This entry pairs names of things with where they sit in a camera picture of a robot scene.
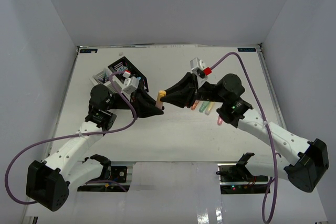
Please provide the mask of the pink orange-tip highlighter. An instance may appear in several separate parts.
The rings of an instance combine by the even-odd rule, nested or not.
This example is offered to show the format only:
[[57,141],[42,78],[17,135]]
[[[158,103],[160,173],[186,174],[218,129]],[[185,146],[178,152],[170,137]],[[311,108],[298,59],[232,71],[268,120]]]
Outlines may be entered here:
[[156,103],[155,103],[155,106],[156,106],[158,109],[162,109],[162,107],[163,107],[163,102],[161,101],[161,99],[162,99],[163,97],[165,97],[165,96],[166,96],[166,91],[164,91],[164,90],[160,90],[160,91],[158,92],[157,99],[156,99]]

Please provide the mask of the blue gel pen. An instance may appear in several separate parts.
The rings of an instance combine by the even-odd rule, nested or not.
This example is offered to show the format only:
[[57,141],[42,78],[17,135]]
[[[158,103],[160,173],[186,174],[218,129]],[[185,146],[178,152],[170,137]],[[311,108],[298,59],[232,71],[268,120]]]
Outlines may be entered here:
[[103,70],[103,81],[107,82],[109,79],[109,70],[107,68],[104,68]]

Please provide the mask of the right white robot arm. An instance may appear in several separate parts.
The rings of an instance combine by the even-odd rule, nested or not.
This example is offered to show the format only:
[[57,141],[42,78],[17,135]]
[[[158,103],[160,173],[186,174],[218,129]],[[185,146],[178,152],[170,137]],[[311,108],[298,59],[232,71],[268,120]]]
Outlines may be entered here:
[[241,98],[245,88],[235,74],[226,74],[216,84],[205,81],[200,85],[198,81],[198,75],[188,72],[165,91],[161,101],[179,108],[190,108],[195,101],[221,103],[216,112],[223,122],[258,138],[282,156],[285,179],[306,193],[315,189],[329,168],[324,141],[307,140],[266,121],[260,111]]

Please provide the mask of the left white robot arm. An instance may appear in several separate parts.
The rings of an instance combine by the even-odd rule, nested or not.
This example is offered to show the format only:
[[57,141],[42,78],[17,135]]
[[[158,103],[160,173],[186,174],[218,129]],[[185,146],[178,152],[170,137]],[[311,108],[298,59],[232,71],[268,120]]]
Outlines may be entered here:
[[88,115],[76,134],[68,137],[54,154],[41,162],[33,161],[28,167],[26,195],[50,211],[57,211],[72,190],[91,180],[108,180],[111,175],[108,158],[94,154],[82,164],[78,161],[111,132],[117,118],[111,110],[130,109],[134,120],[163,114],[142,87],[133,90],[132,98],[129,101],[123,93],[113,93],[103,84],[94,86],[90,91]]

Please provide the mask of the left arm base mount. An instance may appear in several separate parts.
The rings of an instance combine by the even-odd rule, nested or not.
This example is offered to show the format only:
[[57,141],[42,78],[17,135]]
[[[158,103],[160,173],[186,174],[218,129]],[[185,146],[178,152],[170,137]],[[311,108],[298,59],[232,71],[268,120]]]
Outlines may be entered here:
[[77,191],[126,193],[130,188],[130,179],[127,166],[112,166],[105,180],[92,180],[80,186]]

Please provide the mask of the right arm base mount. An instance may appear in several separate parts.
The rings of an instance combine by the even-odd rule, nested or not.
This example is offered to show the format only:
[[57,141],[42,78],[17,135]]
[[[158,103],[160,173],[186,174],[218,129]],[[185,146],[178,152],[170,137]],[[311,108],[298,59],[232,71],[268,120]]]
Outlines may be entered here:
[[235,164],[219,164],[216,174],[222,195],[264,194],[269,183],[269,177],[253,176]]

